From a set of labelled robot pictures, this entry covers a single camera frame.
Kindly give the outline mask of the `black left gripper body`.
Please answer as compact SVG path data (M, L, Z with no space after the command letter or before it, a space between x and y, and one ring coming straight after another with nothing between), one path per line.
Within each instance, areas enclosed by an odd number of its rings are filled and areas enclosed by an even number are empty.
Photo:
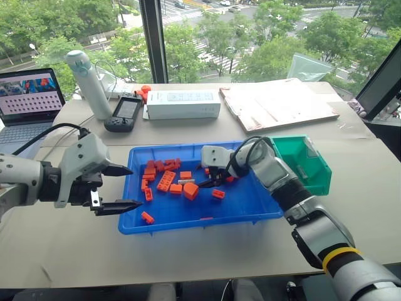
M102 198L99 197L98 188L103 185L102 174L86 174L78 177L70 189L68 203L72 206L90 207L97 211L102 207Z

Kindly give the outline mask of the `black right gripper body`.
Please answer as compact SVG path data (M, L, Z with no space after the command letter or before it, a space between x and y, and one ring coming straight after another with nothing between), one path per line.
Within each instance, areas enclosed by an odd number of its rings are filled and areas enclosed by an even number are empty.
M234 177L230 175L225 169L218 168L218 167L209 167L209 179L216 180L222 179L224 183L226 182L233 182Z

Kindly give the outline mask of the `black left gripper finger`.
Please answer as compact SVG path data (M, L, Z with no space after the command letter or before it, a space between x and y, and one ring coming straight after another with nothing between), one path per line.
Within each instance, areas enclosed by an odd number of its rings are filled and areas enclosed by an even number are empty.
M104 176L127 176L133 174L133 171L126 166L110 163L107 167L102 169L102 174Z
M93 211L96 216L119 215L134 210L143 205L143 202L132 199L119 199L113 203L101 203Z

